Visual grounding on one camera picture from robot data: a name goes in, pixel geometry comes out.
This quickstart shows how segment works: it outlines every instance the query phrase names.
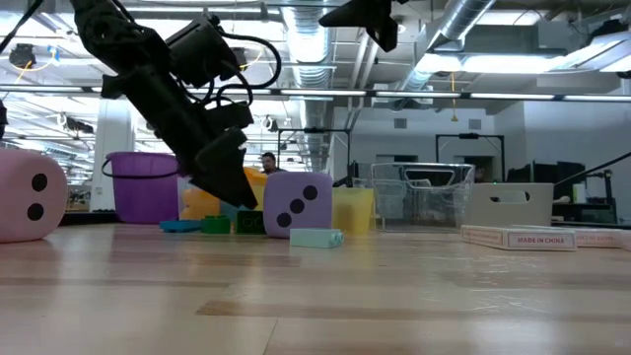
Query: ceiling duct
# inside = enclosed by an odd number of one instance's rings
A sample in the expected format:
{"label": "ceiling duct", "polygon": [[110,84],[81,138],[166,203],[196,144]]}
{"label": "ceiling duct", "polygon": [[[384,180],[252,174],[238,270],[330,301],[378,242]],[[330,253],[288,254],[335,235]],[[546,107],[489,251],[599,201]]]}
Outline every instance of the ceiling duct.
{"label": "ceiling duct", "polygon": [[[445,14],[437,21],[424,26],[416,43],[416,53],[420,54],[418,63],[401,81],[397,89],[401,91],[420,91],[430,80],[435,71],[425,68],[422,58],[428,49],[443,51],[461,51],[464,48],[464,37],[480,20],[482,15],[493,6],[495,0],[450,0]],[[412,103],[410,100],[395,100],[390,108],[401,110]]]}
{"label": "ceiling duct", "polygon": [[[288,7],[282,9],[287,24],[287,44],[292,62],[323,63],[329,57],[328,29],[317,22],[326,14],[326,9],[316,7]],[[321,67],[294,67],[294,81],[299,88],[330,88],[331,72]],[[332,113],[328,101],[303,100],[300,102],[300,119],[303,128],[325,127]],[[321,139],[305,135],[305,150],[308,163],[314,172],[326,166],[320,147]]]}

